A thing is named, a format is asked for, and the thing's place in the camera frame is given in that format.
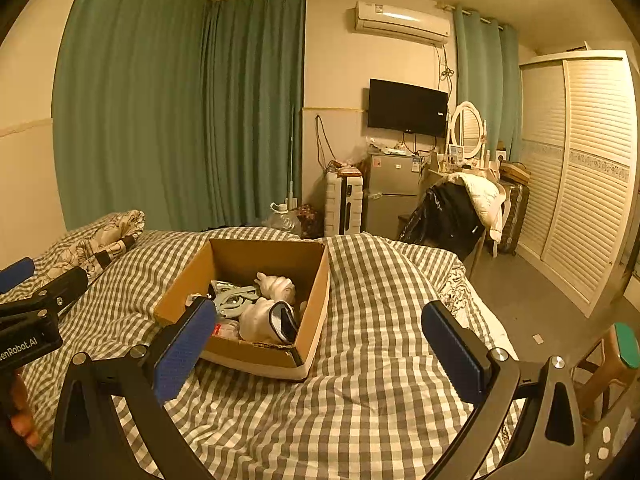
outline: wall trim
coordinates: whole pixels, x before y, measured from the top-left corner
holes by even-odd
[[[360,112],[363,114],[366,113],[366,110],[363,108],[336,108],[336,107],[323,107],[323,106],[305,106],[304,108],[302,108],[303,112],[328,111],[328,110],[333,110],[337,112]]]
[[[0,137],[8,136],[11,134],[19,134],[20,132],[24,132],[25,130],[29,130],[30,128],[35,128],[36,126],[44,126],[45,124],[53,124],[53,119],[51,117],[46,119],[37,119],[35,121],[16,124],[15,126],[9,126],[7,128],[0,128]]]

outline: bed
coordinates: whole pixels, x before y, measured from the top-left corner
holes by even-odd
[[[35,260],[36,275],[0,302],[35,290],[38,276],[64,247],[109,218],[69,232]],[[62,320],[63,347],[25,370],[44,460],[50,460],[58,394],[71,357],[79,351],[93,359],[116,357],[149,343],[159,329],[152,315],[156,303],[210,237],[296,238],[260,227],[143,232]],[[422,478],[472,411],[422,336],[420,311],[430,300],[439,297],[489,348],[515,355],[452,253],[369,234],[323,241],[330,254],[330,298],[309,377],[271,380],[200,360],[177,399],[165,404],[214,478]],[[126,402],[115,397],[114,403],[141,467],[158,474]],[[480,473],[499,462],[519,412],[514,403]]]

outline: mini fridge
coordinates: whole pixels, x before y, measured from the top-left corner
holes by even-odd
[[[398,215],[411,214],[418,205],[420,157],[369,155],[363,231],[398,239]]]

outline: gray floor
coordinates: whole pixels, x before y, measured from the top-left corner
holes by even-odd
[[[640,328],[640,312],[625,298],[584,317],[553,283],[517,254],[492,258],[483,251],[472,284],[504,325],[521,360],[545,361],[556,354],[573,365],[613,322]],[[533,339],[535,334],[542,336],[542,344]]]

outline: finger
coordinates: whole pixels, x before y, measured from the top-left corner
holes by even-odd
[[[24,441],[27,443],[27,446],[29,446],[31,449],[35,449],[40,445],[40,435],[35,430],[31,431],[31,433],[27,435]]]
[[[28,410],[27,387],[24,385],[22,378],[15,378],[14,383],[11,386],[11,396],[18,411],[21,412],[23,410]]]
[[[21,437],[27,436],[34,430],[33,417],[26,412],[20,412],[17,415],[12,416],[11,425],[14,428],[15,433]]]

